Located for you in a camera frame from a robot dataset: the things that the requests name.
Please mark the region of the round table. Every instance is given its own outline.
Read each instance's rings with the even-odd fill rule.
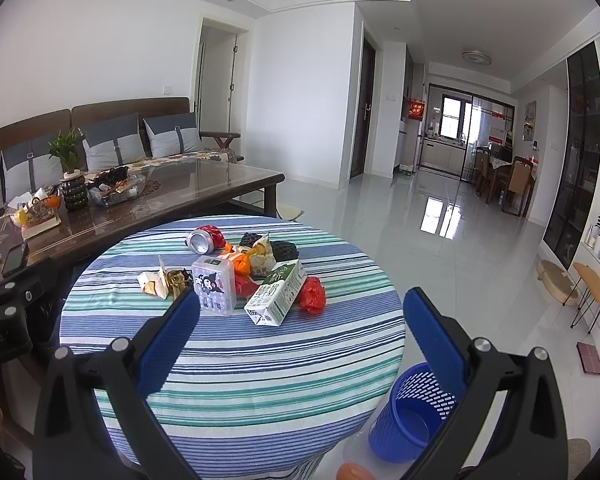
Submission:
[[[362,427],[393,384],[404,347],[400,298],[357,247],[299,223],[257,216],[172,222],[122,240],[98,257],[67,298],[60,341],[76,352],[132,338],[172,297],[140,291],[138,274],[190,267],[184,245],[214,224],[230,243],[270,233],[298,246],[327,305],[311,315],[295,305],[279,327],[255,326],[238,304],[230,317],[206,316],[192,332],[162,390],[148,403],[183,457],[203,478],[308,478],[325,452]],[[106,394],[98,403],[116,447],[134,460]]]

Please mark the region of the blue plastic wastebasket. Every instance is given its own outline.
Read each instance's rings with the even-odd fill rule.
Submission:
[[[429,365],[409,368],[395,381],[389,402],[369,432],[369,446],[382,460],[415,460],[431,441],[455,403],[440,389]]]

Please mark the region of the fruit basket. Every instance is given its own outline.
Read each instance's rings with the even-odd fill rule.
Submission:
[[[46,198],[33,197],[30,203],[20,204],[18,208],[7,207],[11,221],[22,229],[38,226],[56,216],[62,200],[52,194]]]
[[[118,182],[101,183],[89,189],[91,205],[110,207],[138,198],[144,191],[146,177],[143,174],[130,173]]]

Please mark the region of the tiled floor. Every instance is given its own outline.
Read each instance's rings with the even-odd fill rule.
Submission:
[[[299,221],[369,254],[400,296],[412,286],[423,288],[471,337],[487,337],[499,350],[519,354],[547,348],[568,436],[586,438],[594,452],[600,446],[600,376],[583,373],[576,351],[578,341],[593,343],[592,338],[583,324],[570,330],[574,307],[562,307],[536,279],[544,228],[501,213],[497,202],[487,206],[468,184],[424,171],[393,180],[362,175],[340,191],[287,180],[278,197],[305,211]],[[420,361],[408,334],[401,370]],[[497,404],[488,419],[492,423]],[[486,427],[482,448],[475,447],[469,463],[479,460],[489,436]],[[333,480],[343,460],[365,453],[364,438],[341,442],[314,478]],[[379,480],[400,478],[406,469],[383,466],[371,456],[365,460]]]

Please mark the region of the brown door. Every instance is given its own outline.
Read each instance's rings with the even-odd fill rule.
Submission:
[[[369,138],[371,121],[371,98],[374,91],[374,68],[376,51],[365,40],[362,47],[362,65],[360,67],[360,96],[358,98],[358,117],[353,137],[353,156],[351,157],[351,177],[365,171],[366,142]]]

